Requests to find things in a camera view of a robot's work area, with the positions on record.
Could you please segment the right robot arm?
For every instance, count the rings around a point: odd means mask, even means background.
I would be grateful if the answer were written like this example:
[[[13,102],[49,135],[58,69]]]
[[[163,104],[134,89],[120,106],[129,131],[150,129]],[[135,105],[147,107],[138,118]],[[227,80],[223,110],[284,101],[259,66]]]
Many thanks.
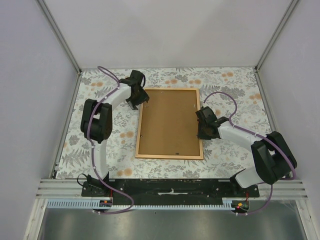
[[[195,114],[198,122],[197,137],[200,140],[221,139],[252,153],[254,166],[232,177],[234,181],[229,184],[229,191],[233,196],[240,197],[248,187],[260,183],[272,185],[296,169],[297,161],[279,132],[260,135],[232,125],[227,117],[217,118],[208,106],[202,107]]]

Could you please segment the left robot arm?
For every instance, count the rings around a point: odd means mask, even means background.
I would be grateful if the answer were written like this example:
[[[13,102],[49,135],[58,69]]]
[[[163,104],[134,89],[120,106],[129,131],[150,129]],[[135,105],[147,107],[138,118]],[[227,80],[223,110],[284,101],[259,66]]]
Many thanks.
[[[109,173],[106,145],[113,130],[113,111],[122,102],[126,102],[135,111],[139,105],[147,103],[150,97],[144,90],[146,76],[142,72],[132,70],[129,77],[119,79],[105,67],[97,68],[115,80],[116,86],[99,101],[94,99],[85,101],[80,130],[91,143],[91,164],[98,178],[92,189],[97,195],[103,197],[110,192],[110,184],[104,178]]]

